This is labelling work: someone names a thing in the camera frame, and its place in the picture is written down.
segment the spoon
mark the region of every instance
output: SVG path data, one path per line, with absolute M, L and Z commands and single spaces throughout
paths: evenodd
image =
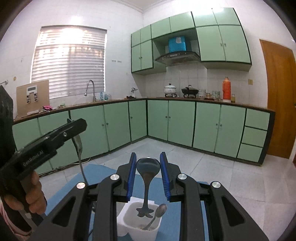
M 148 218 L 153 218 L 153 216 L 151 216 L 150 213 L 153 213 L 154 210 L 148 208 L 148 191 L 152 179 L 157 175 L 157 173 L 159 173 L 160 163 L 155 158 L 141 158 L 137 162 L 137 170 L 142 176 L 145 185 L 144 203 L 143 207 L 137 208 L 137 211 L 139 212 L 138 216 L 146 216 Z
M 151 220 L 151 222 L 145 228 L 143 228 L 143 230 L 147 230 L 151 226 L 151 224 L 154 222 L 155 218 L 162 217 L 164 215 L 164 213 L 166 212 L 166 210 L 167 210 L 166 204 L 164 204 L 164 203 L 160 204 L 155 211 L 154 218 Z

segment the countertop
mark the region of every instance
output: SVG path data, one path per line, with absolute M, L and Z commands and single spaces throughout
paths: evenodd
M 27 115 L 22 118 L 16 118 L 14 120 L 14 124 L 18 124 L 24 121 L 28 121 L 31 119 L 35 119 L 38 117 L 59 113 L 63 111 L 70 111 L 75 110 L 79 108 L 85 108 L 85 107 L 91 107 L 91 106 L 98 106 L 98 105 L 104 105 L 104 104 L 112 104 L 112 103 L 120 103 L 120 102 L 126 102 L 126 101 L 136 101 L 136 100 L 179 100 L 179 101 L 195 101 L 195 102 L 205 102 L 205 103 L 213 103 L 213 104 L 225 104 L 225 105 L 232 105 L 232 106 L 238 106 L 243 108 L 250 108 L 254 110 L 260 110 L 260 111 L 266 111 L 266 112 L 275 112 L 274 110 L 253 106 L 249 104 L 241 104 L 241 103 L 227 103 L 223 101 L 214 101 L 214 100 L 203 100 L 203 99 L 194 99 L 194 98 L 167 98 L 167 97 L 143 97 L 143 98 L 136 98 L 136 99 L 114 99 L 114 100 L 107 100 L 107 101 L 96 101 L 91 103 L 84 103 L 84 104 L 77 104 L 77 105 L 69 105 L 62 108 L 54 109 L 52 111 L 44 111 L 40 113 L 36 113 L 33 115 Z

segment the window blinds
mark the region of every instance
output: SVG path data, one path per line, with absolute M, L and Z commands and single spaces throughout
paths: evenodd
M 31 82 L 49 80 L 49 98 L 84 94 L 93 80 L 104 91 L 107 31 L 81 26 L 42 27 L 36 42 Z

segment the blue box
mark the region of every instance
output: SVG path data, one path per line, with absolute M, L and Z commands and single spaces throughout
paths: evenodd
M 185 37 L 175 37 L 168 41 L 168 48 L 170 53 L 177 51 L 186 51 Z

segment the white wall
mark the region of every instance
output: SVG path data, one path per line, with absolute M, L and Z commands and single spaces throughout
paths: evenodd
M 82 25 L 107 30 L 106 91 L 112 98 L 123 98 L 132 87 L 145 94 L 145 80 L 131 75 L 131 33 L 143 27 L 143 14 L 110 0 L 33 0 L 13 21 L 0 42 L 0 82 L 14 100 L 16 87 L 30 83 L 30 70 L 36 40 L 42 26 Z M 81 96 L 55 99 L 57 106 L 80 102 Z
M 166 73 L 146 76 L 146 95 L 163 96 L 163 87 L 172 83 L 181 88 L 191 84 L 195 88 L 222 91 L 222 81 L 228 76 L 236 101 L 267 107 L 267 76 L 259 39 L 286 46 L 296 53 L 296 44 L 279 16 L 263 0 L 174 0 L 144 13 L 144 26 L 161 19 L 206 7 L 233 7 L 241 21 L 250 48 L 250 72 L 211 69 L 200 63 L 167 68 Z

